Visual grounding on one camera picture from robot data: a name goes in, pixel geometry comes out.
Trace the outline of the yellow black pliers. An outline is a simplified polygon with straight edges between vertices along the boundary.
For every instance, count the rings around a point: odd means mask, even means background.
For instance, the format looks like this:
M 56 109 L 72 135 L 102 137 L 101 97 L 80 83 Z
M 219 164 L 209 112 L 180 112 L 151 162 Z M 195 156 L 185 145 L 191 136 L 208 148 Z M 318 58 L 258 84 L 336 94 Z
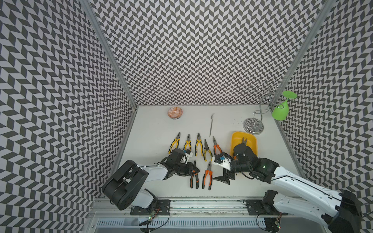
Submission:
M 203 152 L 203 158 L 204 158 L 205 161 L 207 161 L 207 153 L 210 154 L 210 157 L 211 157 L 210 160 L 212 160 L 213 155 L 212 155 L 212 152 L 211 152 L 211 150 L 208 146 L 207 140 L 205 139 L 204 140 L 204 152 Z
M 200 133 L 197 134 L 196 144 L 195 144 L 195 156 L 198 155 L 200 152 L 201 156 L 203 156 L 203 144 Z
M 184 148 L 183 150 L 189 150 L 189 151 L 192 151 L 192 148 L 191 148 L 191 137 L 190 137 L 190 134 L 187 135 L 187 138 L 186 138 L 186 142 L 184 144 Z

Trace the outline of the orange long nose pliers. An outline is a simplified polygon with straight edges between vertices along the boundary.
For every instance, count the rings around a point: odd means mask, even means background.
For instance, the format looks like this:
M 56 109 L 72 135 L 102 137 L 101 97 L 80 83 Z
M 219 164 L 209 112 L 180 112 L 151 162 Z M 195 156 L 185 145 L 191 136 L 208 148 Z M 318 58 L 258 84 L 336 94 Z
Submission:
M 212 138 L 213 138 L 213 143 L 214 143 L 214 146 L 213 146 L 214 147 L 214 149 L 213 149 L 214 155 L 219 155 L 219 154 L 222 153 L 222 149 L 220 148 L 219 144 L 217 143 L 215 137 L 213 136 Z

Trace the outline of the yellow combination pliers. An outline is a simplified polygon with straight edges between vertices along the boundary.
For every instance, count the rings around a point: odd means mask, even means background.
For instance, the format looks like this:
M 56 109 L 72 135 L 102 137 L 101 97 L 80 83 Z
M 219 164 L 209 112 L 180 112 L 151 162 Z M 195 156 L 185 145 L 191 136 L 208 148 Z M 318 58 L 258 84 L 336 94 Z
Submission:
M 170 145 L 170 148 L 168 150 L 168 155 L 170 155 L 174 149 L 179 148 L 180 136 L 181 136 L 181 133 L 179 132 L 176 138 L 174 139 L 174 141 Z

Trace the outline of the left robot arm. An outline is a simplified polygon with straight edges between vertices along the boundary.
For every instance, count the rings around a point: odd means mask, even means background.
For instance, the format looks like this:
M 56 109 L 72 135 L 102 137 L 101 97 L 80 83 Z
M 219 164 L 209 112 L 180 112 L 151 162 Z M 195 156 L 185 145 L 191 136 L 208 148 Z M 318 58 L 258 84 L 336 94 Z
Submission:
M 102 192 L 119 210 L 129 206 L 153 210 L 157 206 L 157 197 L 143 188 L 143 185 L 146 182 L 167 180 L 173 175 L 196 175 L 200 170 L 189 161 L 192 155 L 190 150 L 176 148 L 154 165 L 141 166 L 133 160 L 128 160 L 108 178 L 102 186 Z

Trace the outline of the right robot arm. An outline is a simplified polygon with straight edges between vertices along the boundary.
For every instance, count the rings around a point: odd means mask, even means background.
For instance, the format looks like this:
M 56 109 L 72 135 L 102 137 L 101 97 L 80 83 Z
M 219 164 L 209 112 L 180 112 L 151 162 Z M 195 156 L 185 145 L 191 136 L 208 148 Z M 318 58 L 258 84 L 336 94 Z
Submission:
M 321 187 L 304 179 L 268 158 L 259 158 L 244 143 L 234 147 L 234 155 L 214 155 L 214 164 L 230 173 L 248 173 L 252 178 L 286 189 L 297 198 L 268 190 L 261 201 L 268 215 L 291 214 L 328 228 L 332 233 L 358 233 L 361 230 L 361 202 L 348 190 L 343 192 Z

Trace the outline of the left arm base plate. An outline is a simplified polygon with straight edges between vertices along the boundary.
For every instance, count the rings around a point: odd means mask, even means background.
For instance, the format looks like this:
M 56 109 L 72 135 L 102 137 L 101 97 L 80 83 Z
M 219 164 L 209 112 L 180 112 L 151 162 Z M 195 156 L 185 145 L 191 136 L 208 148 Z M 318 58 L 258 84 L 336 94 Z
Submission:
M 141 190 L 131 204 L 132 216 L 167 216 L 171 200 L 159 199 L 147 189 Z

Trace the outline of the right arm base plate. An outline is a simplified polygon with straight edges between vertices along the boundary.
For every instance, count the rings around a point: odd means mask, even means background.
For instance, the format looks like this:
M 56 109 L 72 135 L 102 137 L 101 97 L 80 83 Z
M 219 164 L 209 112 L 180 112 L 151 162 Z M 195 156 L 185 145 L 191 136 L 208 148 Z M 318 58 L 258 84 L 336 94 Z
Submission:
M 279 216 L 280 212 L 274 207 L 274 198 L 277 194 L 279 194 L 277 191 L 268 190 L 263 199 L 244 200 L 243 204 L 247 207 L 250 216 Z

